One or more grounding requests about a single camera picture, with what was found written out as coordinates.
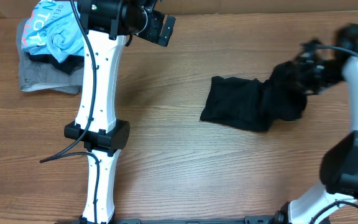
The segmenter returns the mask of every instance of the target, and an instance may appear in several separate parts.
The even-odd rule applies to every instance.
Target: black cloth
[[[67,75],[71,75],[74,71],[84,67],[83,56],[69,55],[66,60],[59,63],[55,57],[50,54],[31,55],[30,53],[27,53],[27,55],[31,61],[52,64],[57,70],[60,70]]]
[[[307,96],[297,88],[293,65],[277,65],[264,83],[258,79],[213,77],[200,120],[249,131],[268,131],[276,119],[301,118]]]

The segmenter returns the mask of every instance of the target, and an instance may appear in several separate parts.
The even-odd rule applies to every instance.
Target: black garment
[[[52,64],[57,70],[60,70],[67,75],[71,75],[74,71],[84,67],[84,57],[77,55],[69,55],[66,60],[59,63],[53,55],[31,55],[27,53],[29,59],[33,62],[42,62]]]
[[[277,65],[264,83],[213,77],[200,120],[249,131],[268,131],[275,119],[301,118],[307,97],[297,87],[292,63]]]

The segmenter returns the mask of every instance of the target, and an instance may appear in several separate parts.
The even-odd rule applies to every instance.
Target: blue cloth
[[[52,54],[59,63],[69,55],[84,56],[82,33],[70,2],[41,0],[25,23],[22,50],[32,55]]]

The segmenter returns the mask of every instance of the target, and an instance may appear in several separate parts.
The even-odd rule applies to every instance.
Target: wooden tabletop
[[[303,118],[254,133],[199,121],[211,77],[258,78],[293,58],[299,43],[358,23],[358,12],[178,16],[170,45],[135,39],[119,69],[117,117],[131,122],[120,155],[117,218],[142,220],[273,215],[318,181],[321,158],[348,132],[347,90],[310,97]],[[88,161],[39,164],[71,143],[63,128],[81,96],[19,90],[19,20],[0,20],[0,223],[76,220]],[[83,151],[83,146],[76,147]],[[333,223],[358,223],[345,208]]]

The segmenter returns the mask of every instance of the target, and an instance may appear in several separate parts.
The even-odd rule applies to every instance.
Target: wall
[[[0,18],[23,18],[39,0],[0,0]],[[316,12],[358,10],[358,0],[163,0],[157,10],[166,14],[227,14],[259,12]]]

